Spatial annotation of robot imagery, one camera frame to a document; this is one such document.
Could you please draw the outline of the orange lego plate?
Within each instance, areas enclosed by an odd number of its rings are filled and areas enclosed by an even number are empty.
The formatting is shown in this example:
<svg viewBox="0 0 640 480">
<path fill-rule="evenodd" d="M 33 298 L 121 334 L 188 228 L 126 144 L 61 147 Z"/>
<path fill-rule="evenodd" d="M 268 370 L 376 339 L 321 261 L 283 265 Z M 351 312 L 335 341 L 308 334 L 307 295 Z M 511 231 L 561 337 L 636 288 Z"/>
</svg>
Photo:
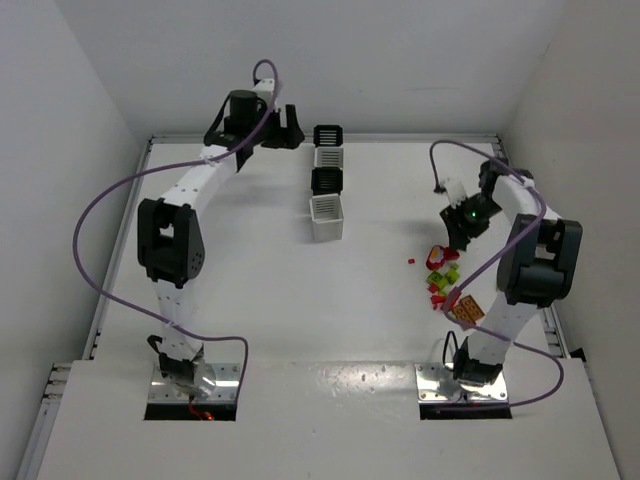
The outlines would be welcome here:
<svg viewBox="0 0 640 480">
<path fill-rule="evenodd" d="M 459 298 L 451 311 L 456 319 L 473 325 L 485 317 L 484 311 L 471 295 Z"/>
</svg>

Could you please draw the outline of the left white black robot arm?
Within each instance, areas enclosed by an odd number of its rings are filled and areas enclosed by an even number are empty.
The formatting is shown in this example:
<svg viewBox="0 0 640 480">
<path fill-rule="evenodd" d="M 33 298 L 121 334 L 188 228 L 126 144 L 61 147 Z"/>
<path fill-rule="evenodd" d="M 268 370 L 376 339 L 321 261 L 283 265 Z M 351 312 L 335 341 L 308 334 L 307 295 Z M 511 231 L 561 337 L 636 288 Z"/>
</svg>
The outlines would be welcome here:
<svg viewBox="0 0 640 480">
<path fill-rule="evenodd" d="M 292 105 L 279 109 L 274 101 L 278 92 L 272 79 L 258 80 L 250 90 L 231 91 L 204 135 L 201 164 L 159 198 L 138 206 L 138 262 L 168 321 L 162 334 L 148 342 L 158 355 L 161 374 L 192 397 L 214 387 L 203 342 L 185 333 L 195 315 L 195 280 L 206 259 L 199 217 L 256 147 L 293 150 L 302 143 L 296 110 Z"/>
</svg>

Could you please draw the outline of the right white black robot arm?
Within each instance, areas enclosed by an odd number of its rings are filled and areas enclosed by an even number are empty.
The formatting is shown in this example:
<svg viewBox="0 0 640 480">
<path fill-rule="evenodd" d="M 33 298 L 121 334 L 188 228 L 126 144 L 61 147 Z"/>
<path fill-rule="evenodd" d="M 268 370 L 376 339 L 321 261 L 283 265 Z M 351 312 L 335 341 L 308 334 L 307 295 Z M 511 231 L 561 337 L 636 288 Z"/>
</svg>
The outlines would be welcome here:
<svg viewBox="0 0 640 480">
<path fill-rule="evenodd" d="M 487 231 L 498 213 L 511 224 L 505 246 L 490 260 L 497 267 L 498 294 L 482 324 L 453 356 L 454 379 L 485 385 L 497 379 L 527 322 L 568 295 L 583 226 L 548 207 L 526 170 L 486 161 L 480 167 L 479 188 L 471 197 L 460 186 L 447 188 L 449 205 L 440 216 L 456 251 Z"/>
</svg>

